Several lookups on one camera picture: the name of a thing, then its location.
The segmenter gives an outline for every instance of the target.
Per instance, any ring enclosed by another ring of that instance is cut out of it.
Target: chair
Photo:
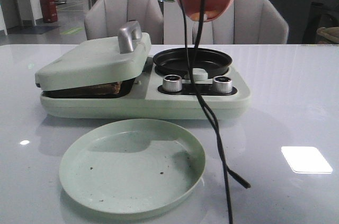
[[[193,26],[193,39],[198,23]],[[286,44],[289,26],[269,0],[234,0],[217,19],[204,23],[201,44]]]
[[[97,0],[85,17],[87,39],[117,36],[131,20],[149,33],[152,44],[162,44],[164,17],[157,0]]]

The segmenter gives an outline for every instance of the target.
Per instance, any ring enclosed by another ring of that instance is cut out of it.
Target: white table
[[[40,105],[34,73],[73,45],[0,47],[0,223],[116,223],[74,202],[58,178],[60,160],[81,135],[113,120],[64,119]],[[173,46],[153,46],[150,55]],[[229,54],[252,90],[252,105],[221,121],[236,224],[319,224],[339,220],[339,46],[207,46]],[[227,223],[216,140],[207,121],[175,120],[202,142],[207,167],[193,194],[174,210],[142,223]],[[283,146],[316,147],[330,174],[300,174]]]

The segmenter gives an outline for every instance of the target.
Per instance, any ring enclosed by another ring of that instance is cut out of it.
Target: tiled floor
[[[9,34],[2,36],[0,37],[0,45],[79,44],[86,40],[84,18],[87,12],[87,0],[67,0],[66,4],[57,5],[57,22],[40,24],[43,26],[59,26],[58,28],[44,34]],[[66,34],[66,32],[72,28],[81,28],[81,30]]]

